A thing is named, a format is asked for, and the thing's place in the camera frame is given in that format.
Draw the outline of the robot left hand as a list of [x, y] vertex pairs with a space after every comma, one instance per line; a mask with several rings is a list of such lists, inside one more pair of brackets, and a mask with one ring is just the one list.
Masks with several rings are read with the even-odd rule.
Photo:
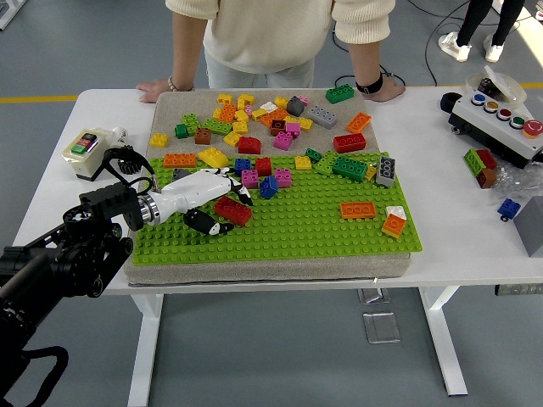
[[173, 181], [161, 192], [149, 192], [153, 219], [148, 223], [153, 226], [164, 223], [179, 212], [183, 214], [184, 223], [195, 231], [210, 236], [228, 233], [234, 228], [232, 223], [219, 223], [199, 207], [228, 192], [235, 192], [243, 204], [253, 205], [249, 190], [229, 176], [233, 172], [227, 167], [198, 170]]

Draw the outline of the person's left hand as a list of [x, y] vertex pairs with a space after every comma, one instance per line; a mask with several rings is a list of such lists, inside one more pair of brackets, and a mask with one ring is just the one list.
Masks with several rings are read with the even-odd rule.
[[369, 101], [383, 103], [399, 97], [406, 91], [406, 87], [398, 83], [394, 78], [385, 76], [383, 85], [378, 92], [365, 94], [362, 96]]

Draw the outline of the person's right hand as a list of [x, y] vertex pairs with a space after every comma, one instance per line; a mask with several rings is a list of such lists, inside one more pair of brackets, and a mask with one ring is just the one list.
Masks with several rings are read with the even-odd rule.
[[139, 101], [141, 103], [156, 103], [162, 93], [170, 92], [168, 80], [166, 78], [153, 81], [142, 81], [137, 84], [137, 90], [142, 91]]

